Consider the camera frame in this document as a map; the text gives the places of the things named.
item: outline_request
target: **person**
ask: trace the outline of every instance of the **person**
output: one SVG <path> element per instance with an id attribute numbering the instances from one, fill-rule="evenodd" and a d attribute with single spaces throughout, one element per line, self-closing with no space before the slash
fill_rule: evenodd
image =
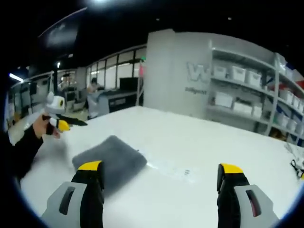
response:
<path id="1" fill-rule="evenodd" d="M 43 143 L 42 135 L 46 134 L 49 120 L 43 120 L 42 116 L 48 116 L 47 113 L 41 114 L 35 122 L 24 131 L 23 137 L 15 144 L 10 143 L 7 132 L 2 132 L 4 147 L 6 148 L 6 166 L 12 176 L 20 181 L 30 170 L 34 157 Z M 56 138 L 60 138 L 59 132 L 53 127 L 53 133 Z"/>
<path id="2" fill-rule="evenodd" d="M 94 93 L 96 90 L 98 90 L 100 88 L 102 88 L 102 86 L 97 83 L 97 78 L 94 77 L 94 78 L 92 78 L 91 84 L 90 84 L 90 86 L 88 87 L 87 90 L 88 90 L 89 93 Z"/>

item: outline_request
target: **desk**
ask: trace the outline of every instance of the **desk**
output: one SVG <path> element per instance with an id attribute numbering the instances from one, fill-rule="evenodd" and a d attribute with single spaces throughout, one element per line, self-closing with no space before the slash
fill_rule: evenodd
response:
<path id="1" fill-rule="evenodd" d="M 285 142 L 143 107 L 101 116 L 88 121 L 88 126 L 74 126 L 64 133 L 69 160 L 109 135 L 139 150 L 148 164 L 105 199 L 105 228 L 217 227 L 216 185 L 221 162 L 241 167 L 249 182 L 273 201 L 279 218 L 301 186 L 289 164 L 293 156 Z M 21 186 L 33 210 L 41 215 L 51 193 L 73 175 L 64 162 L 45 159 L 34 164 Z"/>

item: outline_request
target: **gray gripper base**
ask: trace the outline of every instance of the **gray gripper base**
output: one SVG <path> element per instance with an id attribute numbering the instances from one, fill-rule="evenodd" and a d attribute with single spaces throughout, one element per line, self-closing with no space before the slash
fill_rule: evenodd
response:
<path id="1" fill-rule="evenodd" d="M 59 211 L 61 201 L 69 187 L 75 188 L 68 205 L 67 214 Z M 86 184 L 64 182 L 60 187 L 48 198 L 47 209 L 42 214 L 42 220 L 50 228 L 80 228 L 80 206 L 82 196 L 86 190 Z"/>
<path id="2" fill-rule="evenodd" d="M 257 185 L 235 186 L 234 190 L 241 211 L 240 228 L 269 228 L 278 222 L 278 218 L 273 212 L 273 202 Z M 251 203 L 247 194 L 249 190 L 253 192 L 260 207 L 261 213 L 256 217 L 253 216 Z"/>

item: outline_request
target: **black ceiling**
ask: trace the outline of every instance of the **black ceiling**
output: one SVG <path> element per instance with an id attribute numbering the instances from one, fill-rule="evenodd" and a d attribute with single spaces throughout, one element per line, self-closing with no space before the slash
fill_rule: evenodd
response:
<path id="1" fill-rule="evenodd" d="M 278 2 L 258 4 L 256 1 L 21 1 L 10 6 L 15 17 L 9 20 L 8 27 L 9 70 L 29 65 L 33 61 L 37 37 L 58 20 L 83 7 L 88 8 L 80 21 L 73 51 L 74 63 L 79 65 L 85 66 L 121 49 L 145 43 L 150 31 L 173 28 L 224 34 L 254 42 L 279 52 L 304 75 L 301 8 L 287 2 L 280 6 Z"/>

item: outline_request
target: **ceiling light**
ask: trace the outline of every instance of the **ceiling light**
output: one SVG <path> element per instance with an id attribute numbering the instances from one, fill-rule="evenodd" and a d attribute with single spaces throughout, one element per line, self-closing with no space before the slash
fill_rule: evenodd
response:
<path id="1" fill-rule="evenodd" d="M 11 78 L 15 79 L 15 80 L 18 80 L 18 81 L 20 81 L 20 82 L 23 82 L 23 79 L 22 79 L 21 77 L 18 77 L 18 76 L 14 75 L 14 74 L 9 74 L 9 76 L 10 76 Z"/>

